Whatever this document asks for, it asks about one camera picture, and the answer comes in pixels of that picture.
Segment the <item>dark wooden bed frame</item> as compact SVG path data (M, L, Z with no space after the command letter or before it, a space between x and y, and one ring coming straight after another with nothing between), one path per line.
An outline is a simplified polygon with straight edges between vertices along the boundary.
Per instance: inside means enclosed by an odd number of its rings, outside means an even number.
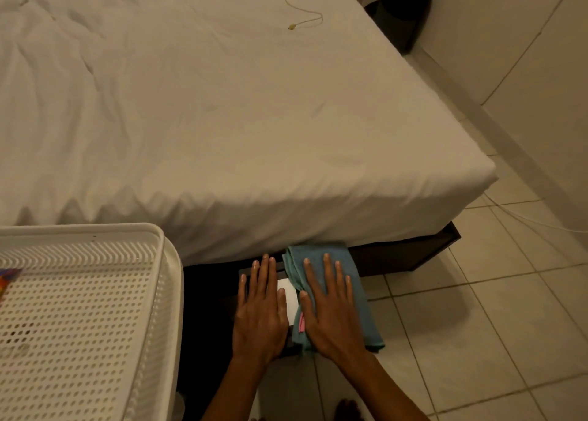
M349 247L360 277L411 272L433 259L461 238L450 222L434 235L393 242L376 242ZM224 263L205 263L183 268L184 310L180 351L193 352L197 342L212 341L213 349L230 347L224 337L233 327L237 304L238 282L241 275L249 276L254 258ZM219 322L212 334L202 334L196 327L196 309L206 307L212 321Z

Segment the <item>colourful packet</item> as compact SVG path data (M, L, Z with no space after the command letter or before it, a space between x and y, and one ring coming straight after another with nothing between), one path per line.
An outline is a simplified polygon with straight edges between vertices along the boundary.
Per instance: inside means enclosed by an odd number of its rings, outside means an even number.
M18 277L22 269L20 268L6 268L0 269L0 299L4 292L8 289L14 279Z

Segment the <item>person's left hand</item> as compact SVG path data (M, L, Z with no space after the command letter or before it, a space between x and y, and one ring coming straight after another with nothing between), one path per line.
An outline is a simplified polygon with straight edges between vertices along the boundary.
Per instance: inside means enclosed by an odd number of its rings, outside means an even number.
M275 258L269 256L267 294L258 297L258 267L254 261L249 277L242 275L239 287L247 287L247 303L236 308L233 326L233 356L261 356L269 363L284 346L288 330L280 327L277 316L277 276Z

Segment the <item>white perforated plastic basket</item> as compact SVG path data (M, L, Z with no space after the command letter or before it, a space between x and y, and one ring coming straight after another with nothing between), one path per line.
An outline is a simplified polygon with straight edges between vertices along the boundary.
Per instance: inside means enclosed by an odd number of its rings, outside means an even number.
M0 227L0 421L172 421L178 253L154 224Z

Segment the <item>blue cleaning cloth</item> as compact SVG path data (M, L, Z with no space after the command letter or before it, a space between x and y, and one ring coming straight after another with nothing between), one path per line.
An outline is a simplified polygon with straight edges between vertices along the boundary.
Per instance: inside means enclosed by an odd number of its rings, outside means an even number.
M371 315L356 264L346 246L341 244L323 244L288 247L282 255L282 260L290 283L297 291L305 291L309 295L311 302L315 303L313 290L307 281L304 261L306 259L310 261L315 278L320 284L322 291L327 292L323 263L325 254L329 255L332 264L336 261L341 264L343 277L350 277L365 347L368 351L377 353L385 347L385 343Z

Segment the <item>black waste bin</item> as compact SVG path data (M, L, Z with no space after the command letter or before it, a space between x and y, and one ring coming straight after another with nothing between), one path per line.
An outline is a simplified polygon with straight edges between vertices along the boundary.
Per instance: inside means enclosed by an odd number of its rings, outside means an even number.
M401 55L408 54L424 26L432 0L378 0L373 20Z

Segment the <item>person's left forearm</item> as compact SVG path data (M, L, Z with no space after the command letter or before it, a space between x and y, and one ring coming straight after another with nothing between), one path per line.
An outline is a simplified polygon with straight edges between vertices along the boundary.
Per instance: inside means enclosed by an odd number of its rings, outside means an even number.
M234 356L200 421L251 421L259 384L269 361L261 356Z

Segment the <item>person's right forearm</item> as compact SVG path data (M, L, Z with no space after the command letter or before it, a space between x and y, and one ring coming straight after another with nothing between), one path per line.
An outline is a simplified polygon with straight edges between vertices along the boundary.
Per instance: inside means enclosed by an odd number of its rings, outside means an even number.
M374 421L430 421L388 375L374 354L362 351L337 364Z

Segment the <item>bed with white sheet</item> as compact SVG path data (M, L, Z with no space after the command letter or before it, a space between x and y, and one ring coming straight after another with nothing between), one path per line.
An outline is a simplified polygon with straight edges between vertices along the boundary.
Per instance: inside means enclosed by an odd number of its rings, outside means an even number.
M0 225L186 265L439 232L495 164L356 0L0 0Z

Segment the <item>person's right hand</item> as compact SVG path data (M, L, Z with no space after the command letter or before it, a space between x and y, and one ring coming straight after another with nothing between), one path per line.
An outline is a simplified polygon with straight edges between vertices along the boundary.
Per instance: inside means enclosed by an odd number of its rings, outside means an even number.
M346 300L342 266L338 261L333 266L336 295L329 296L322 291L310 261L304 261L307 281L315 297L313 307L318 318L315 331L305 331L305 334L316 350L337 366L345 357L355 356L366 351L366 348L356 307L349 305Z

